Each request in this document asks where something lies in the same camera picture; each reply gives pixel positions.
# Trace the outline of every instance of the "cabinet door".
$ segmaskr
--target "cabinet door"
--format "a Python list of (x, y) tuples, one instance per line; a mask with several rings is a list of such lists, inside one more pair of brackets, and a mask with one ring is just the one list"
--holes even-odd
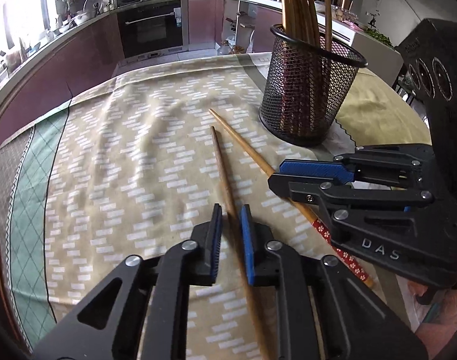
[(217, 0), (215, 5), (215, 42), (222, 45), (222, 32), (224, 29), (225, 0)]
[(70, 100), (57, 55), (48, 60), (20, 89), (0, 119), (0, 145), (20, 128)]
[(215, 41), (216, 0), (188, 0), (188, 43)]
[(109, 80), (117, 62), (124, 58), (114, 17), (109, 15), (84, 28), (60, 51), (59, 58), (65, 62), (64, 76), (73, 96)]
[(253, 33), (253, 52), (263, 53), (273, 50), (275, 36), (270, 32), (274, 24), (282, 23), (282, 12), (258, 6)]

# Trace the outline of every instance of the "stove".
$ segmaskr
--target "stove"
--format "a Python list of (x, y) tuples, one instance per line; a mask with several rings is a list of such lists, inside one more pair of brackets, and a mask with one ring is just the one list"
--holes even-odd
[(187, 0), (117, 0), (117, 5), (124, 63), (188, 50)]

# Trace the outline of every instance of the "black mesh pencil cup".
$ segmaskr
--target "black mesh pencil cup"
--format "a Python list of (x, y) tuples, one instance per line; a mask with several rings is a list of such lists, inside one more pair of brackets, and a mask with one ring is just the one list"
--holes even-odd
[(321, 143), (335, 119), (359, 68), (366, 59), (356, 50), (332, 41), (332, 52), (285, 35), (275, 35), (272, 60), (260, 106), (260, 120), (276, 137), (298, 146)]

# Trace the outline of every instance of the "beige patterned tablecloth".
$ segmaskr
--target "beige patterned tablecloth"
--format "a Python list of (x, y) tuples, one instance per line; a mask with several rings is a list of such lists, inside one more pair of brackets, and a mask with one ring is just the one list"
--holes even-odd
[[(330, 161), (355, 145), (430, 142), (415, 112), (362, 69), (326, 141), (311, 150), (287, 144), (258, 117), (269, 63), (269, 53), (230, 55), (129, 72), (4, 143), (4, 269), (31, 346), (124, 257), (160, 255), (188, 238), (194, 225), (210, 220), (213, 204), (223, 203), (211, 125), (221, 132), (237, 204), (250, 204), (255, 220), (301, 254), (333, 254), (312, 225), (268, 189), (265, 174), (217, 126), (210, 107), (274, 167), (285, 158)], [(225, 240), (220, 260), (216, 285), (191, 288), (188, 358), (257, 359), (245, 295)], [(375, 280), (375, 293), (409, 323), (395, 276), (361, 263)], [(266, 318), (273, 324), (271, 295)]]

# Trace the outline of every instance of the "glass jar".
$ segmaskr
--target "glass jar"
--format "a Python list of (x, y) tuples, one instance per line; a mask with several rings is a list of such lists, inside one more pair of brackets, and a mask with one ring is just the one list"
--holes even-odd
[(220, 48), (217, 50), (217, 55), (226, 56), (226, 55), (229, 55), (231, 51), (232, 51), (232, 48), (230, 47), (228, 40), (227, 41), (224, 40), (222, 42), (222, 45), (220, 46)]

